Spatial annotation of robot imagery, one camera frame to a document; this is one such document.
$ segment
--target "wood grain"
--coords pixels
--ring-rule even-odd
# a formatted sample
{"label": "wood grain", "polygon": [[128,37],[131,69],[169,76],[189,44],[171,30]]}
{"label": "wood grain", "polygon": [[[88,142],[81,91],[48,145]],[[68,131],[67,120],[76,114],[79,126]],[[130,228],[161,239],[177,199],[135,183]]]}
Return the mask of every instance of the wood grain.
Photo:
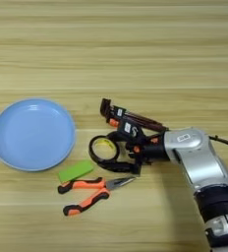
{"label": "wood grain", "polygon": [[[63,206],[92,192],[58,195],[57,173],[112,130],[99,115],[102,97],[171,128],[228,138],[228,0],[0,0],[0,112],[32,96],[66,106],[78,140],[45,172],[0,162],[0,252],[208,251],[179,167],[145,166],[75,218]],[[228,164],[228,148],[214,146]],[[96,168],[88,178],[96,176],[116,174]]]}

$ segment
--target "plate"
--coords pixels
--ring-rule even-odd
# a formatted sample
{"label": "plate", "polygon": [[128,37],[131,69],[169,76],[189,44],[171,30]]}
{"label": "plate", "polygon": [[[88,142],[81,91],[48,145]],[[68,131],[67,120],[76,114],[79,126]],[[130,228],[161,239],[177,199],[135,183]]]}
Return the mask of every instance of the plate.
{"label": "plate", "polygon": [[55,166],[75,141],[74,120],[51,100],[21,100],[0,114],[0,159],[13,168],[38,171]]}

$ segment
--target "black cable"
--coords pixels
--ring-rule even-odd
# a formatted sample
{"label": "black cable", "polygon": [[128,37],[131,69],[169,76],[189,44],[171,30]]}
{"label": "black cable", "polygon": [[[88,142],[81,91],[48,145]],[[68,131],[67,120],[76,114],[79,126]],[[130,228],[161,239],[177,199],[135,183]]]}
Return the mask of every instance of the black cable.
{"label": "black cable", "polygon": [[221,138],[219,138],[218,136],[214,136],[214,137],[209,136],[209,139],[210,139],[210,140],[213,140],[213,141],[220,142],[220,143],[225,144],[225,145],[228,146],[228,140],[221,139]]}

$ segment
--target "green sponge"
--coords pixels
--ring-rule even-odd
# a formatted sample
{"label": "green sponge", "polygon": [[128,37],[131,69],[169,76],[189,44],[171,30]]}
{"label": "green sponge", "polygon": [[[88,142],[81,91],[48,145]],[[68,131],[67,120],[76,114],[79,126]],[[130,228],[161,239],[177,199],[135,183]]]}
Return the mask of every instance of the green sponge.
{"label": "green sponge", "polygon": [[89,160],[77,162],[75,165],[61,170],[58,173],[61,183],[84,176],[85,174],[93,171],[93,166]]}

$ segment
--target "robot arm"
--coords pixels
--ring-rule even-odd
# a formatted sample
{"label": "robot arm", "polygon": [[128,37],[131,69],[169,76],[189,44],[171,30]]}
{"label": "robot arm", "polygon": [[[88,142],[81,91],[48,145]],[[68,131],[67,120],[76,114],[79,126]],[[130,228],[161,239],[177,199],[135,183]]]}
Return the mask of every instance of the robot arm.
{"label": "robot arm", "polygon": [[[181,164],[193,190],[199,212],[205,223],[205,235],[212,252],[228,252],[228,168],[216,154],[210,139],[228,145],[228,141],[209,137],[202,130],[188,128],[169,131],[162,123],[111,105],[103,99],[100,107],[106,122],[117,127],[107,136],[97,136],[89,143],[91,158],[103,168],[114,172],[141,173],[143,163],[155,159]],[[157,132],[146,136],[144,129]],[[94,143],[104,138],[116,150],[114,157],[99,157],[93,151]],[[134,163],[118,161],[117,142],[125,142]]]}
{"label": "robot arm", "polygon": [[200,129],[168,131],[164,147],[184,168],[213,252],[228,252],[228,168]]}

